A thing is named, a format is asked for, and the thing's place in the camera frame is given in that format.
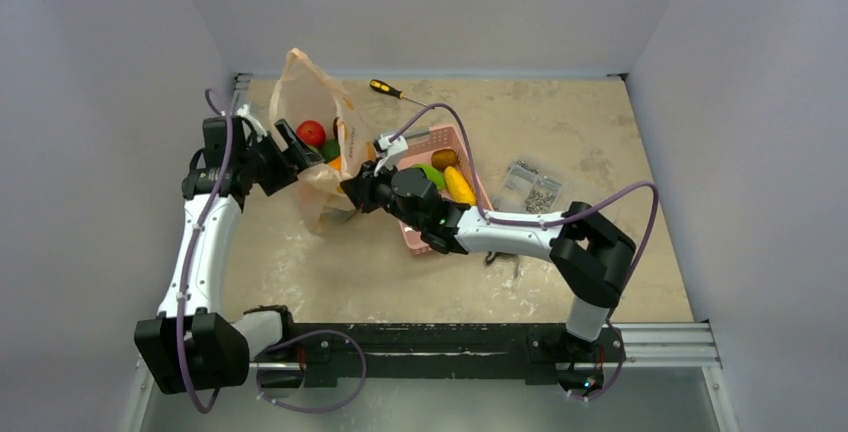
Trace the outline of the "translucent orange plastic bag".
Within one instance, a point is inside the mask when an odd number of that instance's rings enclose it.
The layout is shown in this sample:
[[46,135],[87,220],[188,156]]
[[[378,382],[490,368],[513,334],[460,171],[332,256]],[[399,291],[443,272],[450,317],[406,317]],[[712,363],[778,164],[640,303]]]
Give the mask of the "translucent orange plastic bag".
[[307,230],[322,234],[353,217],[357,209],[341,185],[376,158],[375,134],[342,82],[293,48],[272,90],[267,116],[271,123],[286,121],[318,156],[294,185],[295,204]]

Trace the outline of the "orange yellow fake mango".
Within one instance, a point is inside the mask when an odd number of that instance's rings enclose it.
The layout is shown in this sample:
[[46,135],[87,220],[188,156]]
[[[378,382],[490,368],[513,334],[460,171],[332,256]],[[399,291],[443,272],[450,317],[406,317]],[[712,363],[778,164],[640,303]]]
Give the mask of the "orange yellow fake mango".
[[337,172],[340,172],[343,166],[342,157],[338,156],[334,158],[333,160],[329,161],[327,165],[330,166],[332,169],[336,170]]

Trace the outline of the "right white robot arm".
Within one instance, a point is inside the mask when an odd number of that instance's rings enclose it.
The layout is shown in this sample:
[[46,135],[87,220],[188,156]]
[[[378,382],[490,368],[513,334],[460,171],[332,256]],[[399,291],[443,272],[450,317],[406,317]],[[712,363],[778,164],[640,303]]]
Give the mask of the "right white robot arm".
[[561,333],[564,351],[584,359],[618,306],[637,256],[635,242],[600,213],[574,202],[559,214],[480,210],[443,197],[423,171],[375,173],[373,163],[341,184],[363,213],[381,209],[442,254],[499,252],[552,263],[574,299]]

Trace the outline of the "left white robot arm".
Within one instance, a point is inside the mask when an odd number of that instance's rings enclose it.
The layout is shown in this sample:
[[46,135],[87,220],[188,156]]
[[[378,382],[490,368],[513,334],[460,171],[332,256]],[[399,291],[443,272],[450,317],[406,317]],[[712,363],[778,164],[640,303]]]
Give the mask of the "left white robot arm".
[[321,161],[284,120],[272,134],[247,119],[208,118],[204,145],[182,181],[183,236],[170,286],[152,319],[135,326],[134,342],[166,395],[242,385],[261,352],[284,361],[298,334],[284,306],[259,306],[235,323],[220,313],[230,247],[254,185],[272,195]]

